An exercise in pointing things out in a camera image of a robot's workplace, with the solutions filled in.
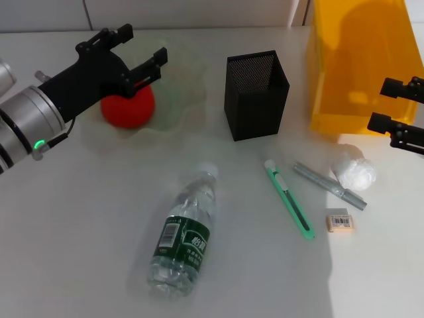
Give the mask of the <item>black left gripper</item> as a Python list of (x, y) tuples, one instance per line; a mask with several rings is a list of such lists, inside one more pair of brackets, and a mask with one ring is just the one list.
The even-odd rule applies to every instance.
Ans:
[(133, 38), (133, 27), (103, 28), (87, 41), (76, 45), (77, 62), (38, 88), (53, 102), (64, 121), (71, 121), (104, 97), (131, 98), (161, 78), (161, 67), (168, 62), (162, 47), (131, 71), (111, 49)]

